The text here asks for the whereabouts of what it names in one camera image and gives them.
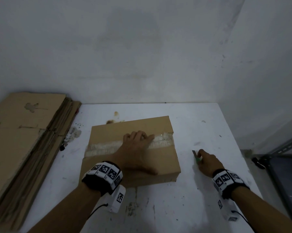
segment white table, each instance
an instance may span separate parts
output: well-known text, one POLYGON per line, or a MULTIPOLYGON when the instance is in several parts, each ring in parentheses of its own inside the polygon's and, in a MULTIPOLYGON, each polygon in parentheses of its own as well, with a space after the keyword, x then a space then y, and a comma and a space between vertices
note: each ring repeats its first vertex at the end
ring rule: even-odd
POLYGON ((215 154, 225 168, 238 173, 261 196, 216 103, 82 105, 73 122, 82 133, 58 153, 21 232, 28 231, 77 187, 92 126, 109 119, 130 121, 166 115, 172 123, 181 166, 177 181, 127 189, 117 214, 102 207, 81 232, 252 232, 243 219, 223 219, 216 201, 218 193, 211 179, 199 172, 191 152, 195 148, 215 154))

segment forearm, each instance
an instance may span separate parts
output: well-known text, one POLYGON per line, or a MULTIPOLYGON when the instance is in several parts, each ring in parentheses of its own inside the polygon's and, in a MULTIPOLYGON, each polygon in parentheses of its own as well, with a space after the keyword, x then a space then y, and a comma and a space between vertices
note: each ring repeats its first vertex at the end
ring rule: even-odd
POLYGON ((248 188, 236 188, 232 198, 258 233, 292 233, 292 221, 248 188))
POLYGON ((81 183, 28 233, 80 232, 100 197, 81 183))

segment packing tape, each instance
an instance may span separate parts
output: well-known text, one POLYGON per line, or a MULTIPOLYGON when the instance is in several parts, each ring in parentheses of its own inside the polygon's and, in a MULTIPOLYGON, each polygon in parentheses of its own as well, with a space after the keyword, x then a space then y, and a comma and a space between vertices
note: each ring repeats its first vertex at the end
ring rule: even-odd
MULTIPOLYGON (((115 153, 123 141, 111 141, 98 144, 90 144, 86 148, 84 157, 113 154, 115 153)), ((174 145, 173 133, 163 133, 161 135, 155 136, 153 141, 149 144, 148 149, 163 148, 174 145)))

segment hand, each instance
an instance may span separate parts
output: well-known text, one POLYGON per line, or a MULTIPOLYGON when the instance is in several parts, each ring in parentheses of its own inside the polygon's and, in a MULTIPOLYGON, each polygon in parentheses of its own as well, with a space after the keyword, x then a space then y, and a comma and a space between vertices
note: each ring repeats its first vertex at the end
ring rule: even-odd
POLYGON ((215 155, 206 153, 203 149, 199 150, 198 157, 202 157, 202 160, 198 162, 199 170, 208 177, 213 178, 214 171, 225 169, 215 155))
POLYGON ((147 136, 145 132, 138 131, 123 136, 123 144, 113 154, 114 163, 120 168, 134 169, 157 175, 158 171, 145 164, 143 155, 155 135, 147 136))

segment wristband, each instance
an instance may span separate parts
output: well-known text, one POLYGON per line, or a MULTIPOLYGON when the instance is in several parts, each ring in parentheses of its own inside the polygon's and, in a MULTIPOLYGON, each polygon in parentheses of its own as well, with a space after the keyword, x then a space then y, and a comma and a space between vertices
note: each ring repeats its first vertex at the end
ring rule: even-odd
POLYGON ((101 192, 101 196, 107 192, 112 194, 122 181, 123 174, 120 168, 110 161, 97 163, 91 170, 86 172, 82 182, 90 189, 101 192))
POLYGON ((213 181, 223 199, 231 199, 232 191, 239 186, 250 189, 236 173, 226 169, 216 170, 213 173, 213 181))

